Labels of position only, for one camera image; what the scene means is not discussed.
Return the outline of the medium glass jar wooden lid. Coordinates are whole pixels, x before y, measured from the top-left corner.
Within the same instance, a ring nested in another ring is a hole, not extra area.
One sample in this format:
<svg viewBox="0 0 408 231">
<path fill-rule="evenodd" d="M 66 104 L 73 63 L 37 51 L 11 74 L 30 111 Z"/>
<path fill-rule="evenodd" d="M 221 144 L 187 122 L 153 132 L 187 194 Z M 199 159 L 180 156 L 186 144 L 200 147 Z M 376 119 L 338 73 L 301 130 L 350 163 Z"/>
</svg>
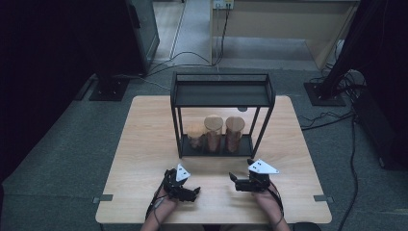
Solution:
<svg viewBox="0 0 408 231">
<path fill-rule="evenodd" d="M 223 119 L 219 115 L 208 115 L 204 119 L 206 128 L 207 150 L 218 153 L 221 144 Z"/>
</svg>

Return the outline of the tall glass jar wooden lid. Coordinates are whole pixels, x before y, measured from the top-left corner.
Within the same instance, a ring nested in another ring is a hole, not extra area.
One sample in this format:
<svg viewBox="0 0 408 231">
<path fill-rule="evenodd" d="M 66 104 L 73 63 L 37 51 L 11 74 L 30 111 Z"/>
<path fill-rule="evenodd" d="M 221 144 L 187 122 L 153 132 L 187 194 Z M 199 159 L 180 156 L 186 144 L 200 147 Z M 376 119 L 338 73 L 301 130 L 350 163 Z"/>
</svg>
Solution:
<svg viewBox="0 0 408 231">
<path fill-rule="evenodd" d="M 226 119 L 225 146 L 230 153 L 237 152 L 240 147 L 242 130 L 245 122 L 242 117 L 230 116 Z"/>
</svg>

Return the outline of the black equipment box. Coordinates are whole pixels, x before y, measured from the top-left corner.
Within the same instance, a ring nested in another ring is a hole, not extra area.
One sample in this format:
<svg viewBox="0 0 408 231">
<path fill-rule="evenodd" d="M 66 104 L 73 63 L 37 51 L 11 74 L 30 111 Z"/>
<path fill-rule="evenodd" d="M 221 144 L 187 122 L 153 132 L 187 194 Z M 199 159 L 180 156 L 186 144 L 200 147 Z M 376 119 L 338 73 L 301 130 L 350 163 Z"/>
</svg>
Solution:
<svg viewBox="0 0 408 231">
<path fill-rule="evenodd" d="M 396 131 L 367 90 L 353 103 L 353 109 L 376 151 L 379 165 L 408 170 L 408 127 Z"/>
</svg>

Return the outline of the person's right hand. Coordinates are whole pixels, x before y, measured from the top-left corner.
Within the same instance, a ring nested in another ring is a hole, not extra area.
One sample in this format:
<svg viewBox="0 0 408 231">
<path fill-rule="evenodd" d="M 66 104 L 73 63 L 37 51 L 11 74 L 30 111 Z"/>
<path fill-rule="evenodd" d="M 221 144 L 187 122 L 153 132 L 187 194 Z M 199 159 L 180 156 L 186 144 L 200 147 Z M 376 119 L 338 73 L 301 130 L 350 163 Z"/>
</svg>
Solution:
<svg viewBox="0 0 408 231">
<path fill-rule="evenodd" d="M 277 190 L 273 186 L 270 186 L 264 192 L 254 192 L 252 195 L 254 196 L 258 206 L 266 214 L 268 220 L 272 224 L 277 224 L 283 219 L 280 206 L 278 201 L 275 199 Z"/>
</svg>

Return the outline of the person's left hand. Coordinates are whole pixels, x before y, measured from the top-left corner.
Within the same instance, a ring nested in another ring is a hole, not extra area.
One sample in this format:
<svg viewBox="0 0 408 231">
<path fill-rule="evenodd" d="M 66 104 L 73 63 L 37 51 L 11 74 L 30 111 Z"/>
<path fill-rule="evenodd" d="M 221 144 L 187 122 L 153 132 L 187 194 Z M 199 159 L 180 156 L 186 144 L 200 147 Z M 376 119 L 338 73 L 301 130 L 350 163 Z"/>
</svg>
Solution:
<svg viewBox="0 0 408 231">
<path fill-rule="evenodd" d="M 157 200 L 154 202 L 153 215 L 159 215 L 166 218 L 177 208 L 178 200 L 170 198 L 165 190 L 160 190 L 157 195 Z"/>
</svg>

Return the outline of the black stand pole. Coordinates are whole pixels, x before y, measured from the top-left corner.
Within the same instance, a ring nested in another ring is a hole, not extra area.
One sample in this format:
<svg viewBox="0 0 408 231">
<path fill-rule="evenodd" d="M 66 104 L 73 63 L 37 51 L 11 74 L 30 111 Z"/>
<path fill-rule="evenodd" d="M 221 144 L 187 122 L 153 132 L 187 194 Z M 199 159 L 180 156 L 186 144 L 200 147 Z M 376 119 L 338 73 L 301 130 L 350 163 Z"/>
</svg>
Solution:
<svg viewBox="0 0 408 231">
<path fill-rule="evenodd" d="M 370 0 L 360 0 L 357 11 L 345 37 L 344 45 L 339 58 L 329 72 L 328 76 L 322 82 L 324 96 L 337 95 L 337 87 L 342 80 L 343 75 L 351 69 L 352 51 L 361 35 L 361 30 L 365 28 L 363 21 L 369 7 Z"/>
</svg>

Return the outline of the small glass jar wooden lid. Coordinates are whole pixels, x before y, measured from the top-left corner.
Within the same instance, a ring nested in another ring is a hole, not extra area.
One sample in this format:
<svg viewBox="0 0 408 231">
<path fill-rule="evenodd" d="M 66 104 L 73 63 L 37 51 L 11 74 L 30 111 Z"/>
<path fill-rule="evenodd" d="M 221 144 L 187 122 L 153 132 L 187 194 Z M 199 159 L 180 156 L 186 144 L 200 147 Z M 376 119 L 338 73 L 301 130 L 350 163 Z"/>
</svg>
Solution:
<svg viewBox="0 0 408 231">
<path fill-rule="evenodd" d="M 198 149 L 203 145 L 204 129 L 200 124 L 191 124 L 187 129 L 187 136 L 191 148 Z"/>
</svg>

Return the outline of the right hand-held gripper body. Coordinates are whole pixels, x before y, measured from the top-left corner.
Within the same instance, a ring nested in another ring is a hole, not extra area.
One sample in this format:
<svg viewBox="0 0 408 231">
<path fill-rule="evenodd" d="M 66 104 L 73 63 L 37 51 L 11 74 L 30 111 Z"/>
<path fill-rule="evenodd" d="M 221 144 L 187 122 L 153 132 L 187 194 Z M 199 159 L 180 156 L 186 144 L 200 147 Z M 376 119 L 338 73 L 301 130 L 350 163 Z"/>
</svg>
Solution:
<svg viewBox="0 0 408 231">
<path fill-rule="evenodd" d="M 254 164 L 248 166 L 248 178 L 238 179 L 235 183 L 237 191 L 241 192 L 263 192 L 270 186 L 271 174 L 278 174 L 279 170 L 265 161 L 259 159 Z"/>
</svg>

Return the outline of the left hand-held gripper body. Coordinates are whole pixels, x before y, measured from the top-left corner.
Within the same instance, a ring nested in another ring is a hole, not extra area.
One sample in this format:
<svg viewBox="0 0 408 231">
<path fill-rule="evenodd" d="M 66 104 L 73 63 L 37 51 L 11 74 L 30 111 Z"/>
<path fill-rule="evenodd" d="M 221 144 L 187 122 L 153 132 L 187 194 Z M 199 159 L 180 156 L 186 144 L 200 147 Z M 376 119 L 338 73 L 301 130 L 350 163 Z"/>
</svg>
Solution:
<svg viewBox="0 0 408 231">
<path fill-rule="evenodd" d="M 191 174 L 179 164 L 176 168 L 176 182 L 174 184 L 167 184 L 164 181 L 164 190 L 170 198 L 178 199 L 179 201 L 194 202 L 196 195 L 192 190 L 185 189 L 184 184 L 191 176 Z"/>
</svg>

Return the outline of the black metal two-tier rack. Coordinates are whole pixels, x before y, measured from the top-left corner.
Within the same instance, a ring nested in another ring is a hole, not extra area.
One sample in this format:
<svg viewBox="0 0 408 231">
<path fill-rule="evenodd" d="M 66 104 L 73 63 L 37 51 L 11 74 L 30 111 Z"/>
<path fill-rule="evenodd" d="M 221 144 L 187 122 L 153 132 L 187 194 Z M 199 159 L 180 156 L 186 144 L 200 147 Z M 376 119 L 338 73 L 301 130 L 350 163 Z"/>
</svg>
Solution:
<svg viewBox="0 0 408 231">
<path fill-rule="evenodd" d="M 254 159 L 275 106 L 276 92 L 268 73 L 235 74 L 231 80 L 193 80 L 193 76 L 205 73 L 174 72 L 170 89 L 170 108 L 179 158 L 192 156 L 248 157 Z M 241 137 L 237 152 L 230 153 L 222 134 L 218 153 L 210 153 L 207 147 L 193 149 L 184 131 L 182 110 L 184 108 L 231 109 L 247 107 L 254 109 L 248 133 Z"/>
</svg>

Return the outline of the white power strip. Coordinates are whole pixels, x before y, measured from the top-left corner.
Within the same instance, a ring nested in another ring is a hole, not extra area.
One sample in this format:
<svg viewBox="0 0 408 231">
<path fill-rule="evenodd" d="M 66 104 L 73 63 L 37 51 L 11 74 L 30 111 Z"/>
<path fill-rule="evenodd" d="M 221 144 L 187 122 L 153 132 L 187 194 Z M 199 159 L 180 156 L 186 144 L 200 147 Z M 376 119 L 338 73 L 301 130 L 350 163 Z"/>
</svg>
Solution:
<svg viewBox="0 0 408 231">
<path fill-rule="evenodd" d="M 232 10 L 234 8 L 234 0 L 213 0 L 214 10 Z"/>
</svg>

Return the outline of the light wooden desk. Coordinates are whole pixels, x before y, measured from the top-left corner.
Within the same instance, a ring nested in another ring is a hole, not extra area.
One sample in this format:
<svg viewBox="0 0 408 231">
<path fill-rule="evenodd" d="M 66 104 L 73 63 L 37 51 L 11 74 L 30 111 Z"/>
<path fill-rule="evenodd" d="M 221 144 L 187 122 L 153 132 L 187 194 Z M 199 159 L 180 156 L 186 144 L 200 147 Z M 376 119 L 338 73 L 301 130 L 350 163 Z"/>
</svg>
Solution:
<svg viewBox="0 0 408 231">
<path fill-rule="evenodd" d="M 318 68 L 345 37 L 360 0 L 234 0 L 232 10 L 214 10 L 210 36 L 303 39 Z"/>
</svg>

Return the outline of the black square stand base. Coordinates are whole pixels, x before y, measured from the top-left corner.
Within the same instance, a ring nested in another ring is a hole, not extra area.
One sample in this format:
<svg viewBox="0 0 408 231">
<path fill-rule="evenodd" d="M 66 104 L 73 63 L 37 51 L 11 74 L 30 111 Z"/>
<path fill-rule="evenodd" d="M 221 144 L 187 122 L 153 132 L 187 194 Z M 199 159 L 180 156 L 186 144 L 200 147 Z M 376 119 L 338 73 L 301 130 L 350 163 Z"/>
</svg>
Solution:
<svg viewBox="0 0 408 231">
<path fill-rule="evenodd" d="M 89 101 L 121 101 L 128 84 L 128 79 L 114 79 L 108 83 L 98 82 L 89 97 Z"/>
<path fill-rule="evenodd" d="M 345 107 L 343 98 L 339 95 L 324 96 L 322 83 L 304 83 L 309 100 L 313 106 L 320 107 Z"/>
</svg>

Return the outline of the dark cabinet panel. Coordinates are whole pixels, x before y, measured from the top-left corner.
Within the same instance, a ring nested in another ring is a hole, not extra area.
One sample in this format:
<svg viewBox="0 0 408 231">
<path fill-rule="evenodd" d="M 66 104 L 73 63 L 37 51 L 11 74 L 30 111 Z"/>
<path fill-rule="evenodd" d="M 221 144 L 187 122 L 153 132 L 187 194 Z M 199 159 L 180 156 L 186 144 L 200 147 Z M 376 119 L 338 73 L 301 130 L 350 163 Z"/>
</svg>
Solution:
<svg viewBox="0 0 408 231">
<path fill-rule="evenodd" d="M 139 75 L 146 75 L 160 44 L 152 0 L 127 0 L 128 12 L 137 42 Z"/>
</svg>

